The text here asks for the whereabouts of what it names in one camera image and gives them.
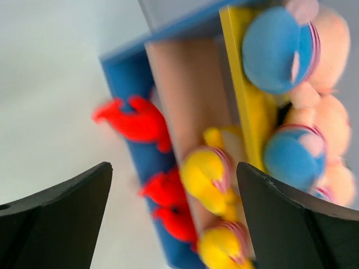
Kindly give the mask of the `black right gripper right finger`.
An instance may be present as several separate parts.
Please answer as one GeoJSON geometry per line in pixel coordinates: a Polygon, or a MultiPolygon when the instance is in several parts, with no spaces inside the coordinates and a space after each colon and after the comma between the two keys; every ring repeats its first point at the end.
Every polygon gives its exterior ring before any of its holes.
{"type": "Polygon", "coordinates": [[[260,268],[358,268],[358,211],[240,162],[237,181],[260,268]]]}

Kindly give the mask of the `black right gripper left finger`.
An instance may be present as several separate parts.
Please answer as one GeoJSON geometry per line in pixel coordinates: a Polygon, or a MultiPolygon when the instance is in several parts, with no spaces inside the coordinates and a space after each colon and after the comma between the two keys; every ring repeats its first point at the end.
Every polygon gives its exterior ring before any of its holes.
{"type": "Polygon", "coordinates": [[[1,268],[90,268],[113,168],[102,162],[1,205],[1,268]]]}

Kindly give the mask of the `yellow duck plush striped shirt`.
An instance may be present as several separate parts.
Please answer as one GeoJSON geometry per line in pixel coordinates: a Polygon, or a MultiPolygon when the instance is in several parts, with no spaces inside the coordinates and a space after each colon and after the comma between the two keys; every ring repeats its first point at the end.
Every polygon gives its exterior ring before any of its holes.
{"type": "Polygon", "coordinates": [[[220,221],[206,229],[197,242],[197,252],[211,269],[254,268],[247,228],[238,221],[220,221]]]}

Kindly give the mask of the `boy doll striped shirt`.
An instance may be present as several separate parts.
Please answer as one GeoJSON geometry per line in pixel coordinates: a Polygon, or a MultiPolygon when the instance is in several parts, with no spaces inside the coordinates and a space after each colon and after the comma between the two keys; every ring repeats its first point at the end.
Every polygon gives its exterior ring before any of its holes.
{"type": "Polygon", "coordinates": [[[356,177],[338,157],[329,162],[325,173],[315,183],[310,194],[339,206],[349,207],[356,197],[356,177]]]}

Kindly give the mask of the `red shark plush toy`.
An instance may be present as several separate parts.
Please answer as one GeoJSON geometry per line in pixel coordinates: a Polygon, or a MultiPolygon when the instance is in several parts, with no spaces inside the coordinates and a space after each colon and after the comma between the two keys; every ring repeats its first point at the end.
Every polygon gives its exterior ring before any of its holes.
{"type": "Polygon", "coordinates": [[[124,112],[125,102],[114,98],[94,111],[93,120],[105,120],[124,138],[136,143],[154,143],[160,152],[169,153],[171,138],[159,109],[151,101],[136,95],[128,103],[133,111],[124,112]]]}

